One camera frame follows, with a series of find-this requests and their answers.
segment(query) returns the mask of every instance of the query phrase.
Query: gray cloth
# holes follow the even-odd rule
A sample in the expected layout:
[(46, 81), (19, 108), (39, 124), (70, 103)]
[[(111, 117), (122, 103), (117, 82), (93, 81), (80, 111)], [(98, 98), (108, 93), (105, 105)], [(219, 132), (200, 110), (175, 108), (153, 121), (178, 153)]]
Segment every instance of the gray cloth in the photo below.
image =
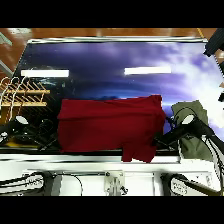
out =
[[(189, 108), (191, 108), (196, 113), (200, 120), (208, 125), (207, 111), (203, 109), (199, 100), (193, 102), (179, 102), (172, 106), (174, 119), (177, 121), (177, 124), (180, 124), (189, 114), (194, 114), (194, 112)], [(180, 147), (181, 153), (185, 159), (202, 159), (213, 161), (211, 151), (204, 142), (196, 137), (187, 136), (180, 139)]]

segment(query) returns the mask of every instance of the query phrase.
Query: wooden floor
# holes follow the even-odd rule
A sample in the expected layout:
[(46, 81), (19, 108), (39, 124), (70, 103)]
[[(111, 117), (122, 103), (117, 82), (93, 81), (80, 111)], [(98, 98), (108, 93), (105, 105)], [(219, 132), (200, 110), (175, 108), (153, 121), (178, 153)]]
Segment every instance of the wooden floor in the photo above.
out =
[[(11, 42), (0, 44), (0, 60), (12, 71), (15, 70), (27, 40), (34, 38), (75, 37), (75, 36), (194, 36), (209, 39), (216, 28), (0, 28)], [(217, 51), (218, 62), (224, 52)], [(0, 78), (5, 75), (0, 71)]]

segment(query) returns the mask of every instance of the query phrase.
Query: red cloth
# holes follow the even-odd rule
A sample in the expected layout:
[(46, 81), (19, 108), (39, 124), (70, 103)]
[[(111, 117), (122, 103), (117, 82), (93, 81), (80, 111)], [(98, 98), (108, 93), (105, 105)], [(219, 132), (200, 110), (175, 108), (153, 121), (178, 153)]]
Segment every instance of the red cloth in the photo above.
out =
[(123, 148), (124, 162), (132, 158), (151, 162), (156, 132), (163, 132), (162, 97), (94, 101), (62, 101), (58, 139), (62, 152), (88, 152)]

